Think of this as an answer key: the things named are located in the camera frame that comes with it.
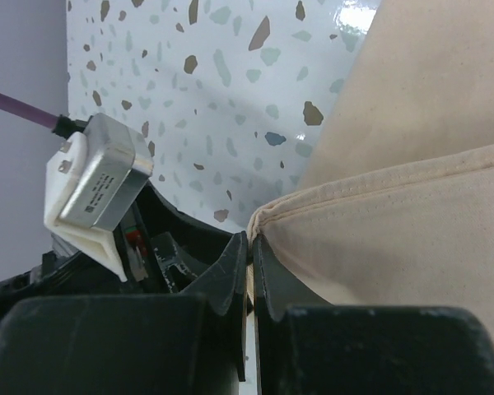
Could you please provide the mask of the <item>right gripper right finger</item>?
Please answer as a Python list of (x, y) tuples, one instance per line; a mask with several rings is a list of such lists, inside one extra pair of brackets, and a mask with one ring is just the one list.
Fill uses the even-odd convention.
[(469, 311), (330, 304), (252, 245), (262, 394), (494, 394), (494, 345)]

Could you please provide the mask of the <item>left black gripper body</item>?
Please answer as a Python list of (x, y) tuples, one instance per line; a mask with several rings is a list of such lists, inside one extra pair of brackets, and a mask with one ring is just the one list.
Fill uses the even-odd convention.
[(93, 258), (56, 241), (38, 267), (1, 281), (0, 296), (238, 292), (238, 237), (180, 212), (150, 184), (113, 235), (126, 282)]

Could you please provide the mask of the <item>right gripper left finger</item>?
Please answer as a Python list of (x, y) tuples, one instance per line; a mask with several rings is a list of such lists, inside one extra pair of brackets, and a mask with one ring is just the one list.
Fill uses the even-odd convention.
[(178, 294), (37, 297), (0, 321), (0, 394), (236, 394), (245, 234)]

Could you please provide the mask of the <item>beige cloth mat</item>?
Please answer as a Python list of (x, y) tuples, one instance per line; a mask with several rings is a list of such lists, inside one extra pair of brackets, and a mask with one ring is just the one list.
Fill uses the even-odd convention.
[(259, 235), (333, 304), (458, 306), (494, 341), (494, 1), (382, 2)]

